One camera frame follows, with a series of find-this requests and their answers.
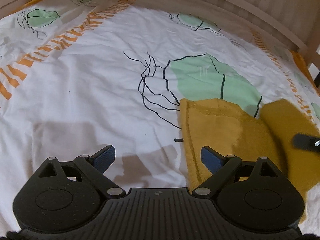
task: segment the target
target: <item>orange stripe pattern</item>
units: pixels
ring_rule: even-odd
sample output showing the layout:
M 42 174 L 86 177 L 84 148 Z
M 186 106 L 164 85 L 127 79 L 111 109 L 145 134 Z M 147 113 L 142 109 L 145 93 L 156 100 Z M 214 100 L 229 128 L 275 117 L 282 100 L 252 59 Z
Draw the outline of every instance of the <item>orange stripe pattern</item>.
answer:
M 307 118 L 314 122 L 310 107 L 308 105 L 305 104 L 305 101 L 302 99 L 302 97 L 297 94 L 298 90 L 296 85 L 293 83 L 292 79 L 290 79 L 289 75 L 287 74 L 287 72 L 285 72 L 281 66 L 281 64 L 279 63 L 279 61 L 277 60 L 277 58 L 274 56 L 274 54 L 267 48 L 267 46 L 264 44 L 260 33 L 251 30 L 251 33 L 253 35 L 255 44 L 258 46 L 258 48 L 260 48 L 263 52 L 265 52 L 268 57 L 272 60 L 272 62 L 278 67 L 278 69 L 280 69 L 282 71 L 282 73 L 286 76 L 287 81 L 289 83 L 290 89 L 291 91 L 294 93 L 295 98 L 297 99 L 297 103 L 300 106 L 300 109 L 304 112 L 304 114 L 307 116 Z
M 92 30 L 96 27 L 99 27 L 103 23 L 103 21 L 97 21 L 97 19 L 109 19 L 117 13 L 127 9 L 130 5 L 133 5 L 135 1 L 136 0 L 118 0 L 117 3 L 111 5 L 104 11 L 90 12 L 80 26 L 74 27 L 73 29 L 66 31 L 62 35 L 56 36 L 55 38 L 51 39 L 48 44 L 37 48 L 37 51 L 33 53 L 25 54 L 20 60 L 14 63 L 19 64 L 21 68 L 30 68 L 35 61 L 44 61 L 44 59 L 42 59 L 41 57 L 47 58 L 50 56 L 50 54 L 46 55 L 46 53 L 52 52 L 53 50 L 66 49 L 67 47 L 70 47 L 74 42 L 76 42 L 78 37 L 82 36 L 86 30 Z M 14 68 L 11 65 L 7 65 L 7 67 L 10 71 L 10 74 L 19 77 L 22 81 L 27 77 L 27 74 L 25 74 L 18 68 Z M 5 79 L 7 80 L 9 85 L 13 87 L 19 86 L 19 82 L 16 79 L 11 78 L 3 68 L 0 68 L 0 73 L 5 76 Z M 4 98 L 6 98 L 7 100 L 9 100 L 12 96 L 12 94 L 8 92 L 2 82 L 0 82 L 0 94 L 2 94 L 2 96 L 4 96 Z

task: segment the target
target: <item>black plastic mount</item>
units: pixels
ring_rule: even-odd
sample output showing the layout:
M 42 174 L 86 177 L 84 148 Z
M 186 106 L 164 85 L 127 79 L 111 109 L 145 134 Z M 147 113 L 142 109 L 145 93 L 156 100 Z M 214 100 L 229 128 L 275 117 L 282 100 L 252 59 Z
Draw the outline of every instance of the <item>black plastic mount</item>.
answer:
M 112 146 L 73 162 L 48 158 L 14 200 L 20 234 L 30 240 L 300 236 L 303 199 L 269 159 L 242 162 L 209 147 L 201 158 L 213 175 L 191 195 L 186 188 L 132 188 L 126 195 L 103 175 L 115 159 Z

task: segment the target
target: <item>silver bolt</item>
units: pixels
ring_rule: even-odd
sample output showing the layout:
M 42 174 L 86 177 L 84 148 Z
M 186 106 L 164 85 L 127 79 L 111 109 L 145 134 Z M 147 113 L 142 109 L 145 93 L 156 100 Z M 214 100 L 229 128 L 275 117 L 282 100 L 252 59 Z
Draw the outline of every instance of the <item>silver bolt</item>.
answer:
M 122 194 L 122 189 L 118 188 L 118 187 L 112 187 L 110 189 L 108 189 L 107 193 L 111 196 L 118 196 Z
M 198 195 L 201 195 L 201 196 L 205 196 L 205 195 L 209 195 L 211 193 L 211 190 L 209 190 L 208 188 L 206 187 L 199 187 L 195 190 L 195 192 L 198 194 Z

